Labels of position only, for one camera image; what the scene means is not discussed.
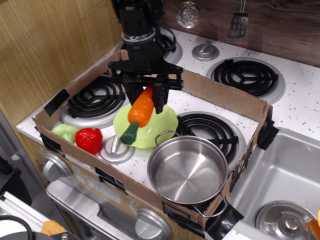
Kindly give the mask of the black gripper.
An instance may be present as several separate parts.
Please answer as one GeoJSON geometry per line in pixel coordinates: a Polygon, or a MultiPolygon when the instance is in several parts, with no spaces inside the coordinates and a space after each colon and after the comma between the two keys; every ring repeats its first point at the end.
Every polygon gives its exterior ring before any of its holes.
{"type": "Polygon", "coordinates": [[[156,114],[163,111],[168,101],[169,90],[181,90],[183,69],[164,59],[175,53],[174,37],[122,38],[122,49],[127,51],[127,60],[111,61],[110,80],[124,84],[131,105],[135,103],[144,87],[152,87],[152,101],[156,114]]]}

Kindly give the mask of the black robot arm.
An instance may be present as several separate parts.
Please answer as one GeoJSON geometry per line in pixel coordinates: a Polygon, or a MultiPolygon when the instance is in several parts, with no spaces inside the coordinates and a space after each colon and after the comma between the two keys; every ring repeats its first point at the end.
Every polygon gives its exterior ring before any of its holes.
{"type": "Polygon", "coordinates": [[[175,48],[162,43],[160,21],[164,14],[162,0],[113,0],[115,14],[122,25],[122,41],[127,60],[108,64],[111,79],[121,83],[131,104],[145,87],[152,89],[155,111],[160,114],[168,101],[169,90],[181,90],[183,69],[164,60],[164,53],[175,48]]]}

